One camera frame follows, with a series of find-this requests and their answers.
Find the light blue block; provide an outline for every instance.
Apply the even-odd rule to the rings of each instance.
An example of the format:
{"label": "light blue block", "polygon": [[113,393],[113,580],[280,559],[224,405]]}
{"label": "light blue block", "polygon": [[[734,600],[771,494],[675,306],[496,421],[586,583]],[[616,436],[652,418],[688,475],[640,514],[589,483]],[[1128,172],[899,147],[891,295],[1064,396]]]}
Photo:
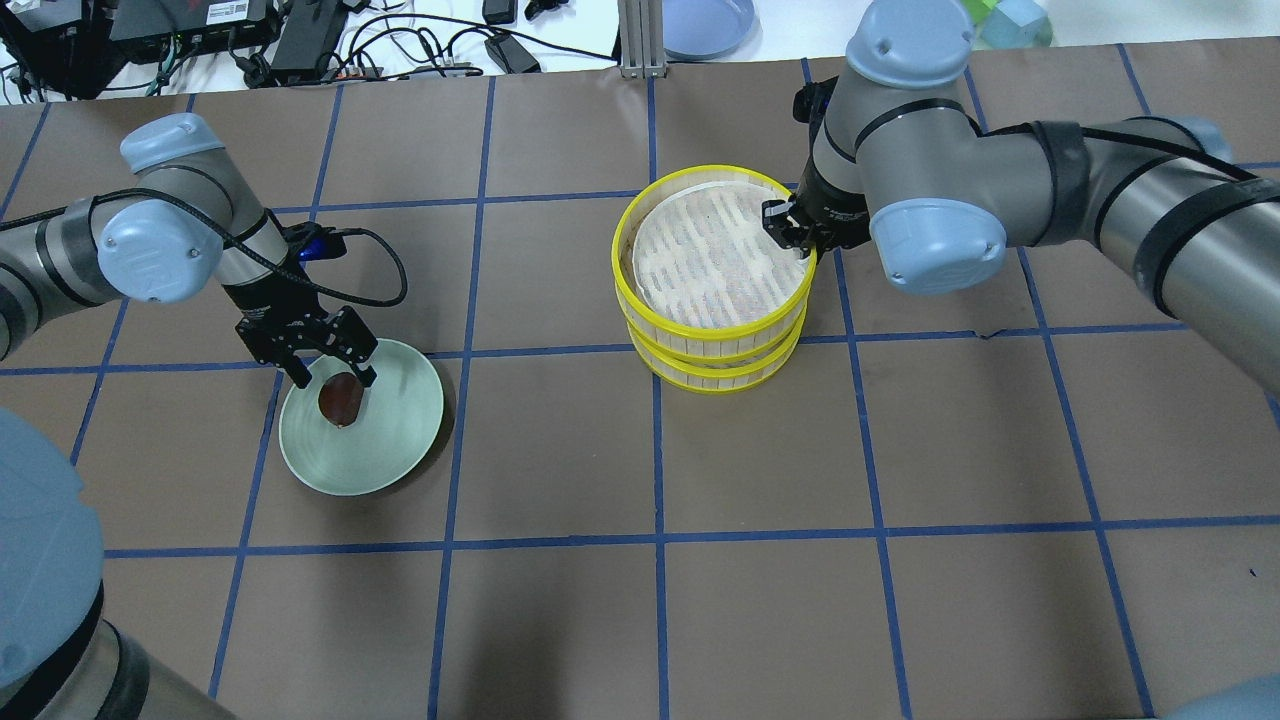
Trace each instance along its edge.
{"label": "light blue block", "polygon": [[1047,20],[1034,0],[1001,0],[987,15],[982,38],[992,47],[1029,47]]}

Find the green block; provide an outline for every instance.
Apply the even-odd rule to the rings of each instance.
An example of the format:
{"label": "green block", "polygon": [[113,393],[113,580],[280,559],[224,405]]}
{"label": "green block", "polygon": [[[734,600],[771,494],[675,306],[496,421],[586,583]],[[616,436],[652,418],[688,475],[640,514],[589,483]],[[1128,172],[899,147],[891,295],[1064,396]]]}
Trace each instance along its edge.
{"label": "green block", "polygon": [[991,14],[991,10],[1000,0],[960,0],[960,3],[969,12],[969,17],[973,18],[973,24],[979,24],[987,19],[987,15]]}

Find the blue plate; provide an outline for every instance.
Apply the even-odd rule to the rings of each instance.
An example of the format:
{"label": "blue plate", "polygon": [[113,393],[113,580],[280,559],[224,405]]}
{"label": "blue plate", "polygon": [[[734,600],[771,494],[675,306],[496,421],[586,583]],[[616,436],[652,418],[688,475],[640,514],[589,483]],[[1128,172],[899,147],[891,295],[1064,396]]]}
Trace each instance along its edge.
{"label": "blue plate", "polygon": [[737,47],[754,20],[751,0],[663,0],[662,44],[675,60],[712,60]]}

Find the plate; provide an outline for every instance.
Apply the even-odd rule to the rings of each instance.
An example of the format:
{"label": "plate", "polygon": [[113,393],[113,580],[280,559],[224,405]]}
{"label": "plate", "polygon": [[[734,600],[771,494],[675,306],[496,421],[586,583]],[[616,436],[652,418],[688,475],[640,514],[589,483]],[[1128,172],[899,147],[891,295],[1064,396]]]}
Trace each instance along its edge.
{"label": "plate", "polygon": [[431,361],[403,342],[379,340],[370,364],[378,379],[346,428],[325,420],[317,406],[324,382],[347,370],[337,357],[312,363],[311,383],[284,397],[280,454],[305,486],[328,495],[370,493],[408,474],[435,442],[444,388]]}
{"label": "plate", "polygon": [[741,45],[753,22],[751,0],[663,0],[662,44],[675,60],[712,60]]}

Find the light blue joint cap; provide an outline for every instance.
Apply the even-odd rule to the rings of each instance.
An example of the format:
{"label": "light blue joint cap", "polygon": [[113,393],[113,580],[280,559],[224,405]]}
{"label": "light blue joint cap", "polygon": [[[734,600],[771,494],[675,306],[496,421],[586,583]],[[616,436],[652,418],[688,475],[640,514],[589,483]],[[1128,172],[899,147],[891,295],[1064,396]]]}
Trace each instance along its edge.
{"label": "light blue joint cap", "polygon": [[1222,136],[1222,128],[1217,127],[1213,120],[1201,118],[1197,115],[1162,115],[1166,120],[1178,123],[1179,126],[1187,128],[1187,132],[1192,133],[1192,137],[1201,143],[1204,152],[1217,158],[1224,163],[1234,163],[1231,158],[1231,145],[1226,142],[1226,137]]}
{"label": "light blue joint cap", "polygon": [[884,277],[902,292],[941,295],[973,287],[1005,261],[1005,225],[957,200],[914,197],[881,208],[872,237]]}
{"label": "light blue joint cap", "polygon": [[1235,685],[1175,710],[1166,720],[1280,720],[1280,675]]}
{"label": "light blue joint cap", "polygon": [[120,155],[129,170],[142,170],[205,150],[227,147],[205,122],[195,113],[175,113],[152,120],[120,141]]}
{"label": "light blue joint cap", "polygon": [[974,35],[973,19],[956,0],[876,0],[845,56],[867,79],[923,90],[964,73]]}
{"label": "light blue joint cap", "polygon": [[179,302],[200,292],[218,268],[223,240],[164,200],[115,214],[97,238],[97,265],[116,290],[147,302]]}
{"label": "light blue joint cap", "polygon": [[0,688],[35,670],[88,615],[102,528],[61,451],[0,407]]}

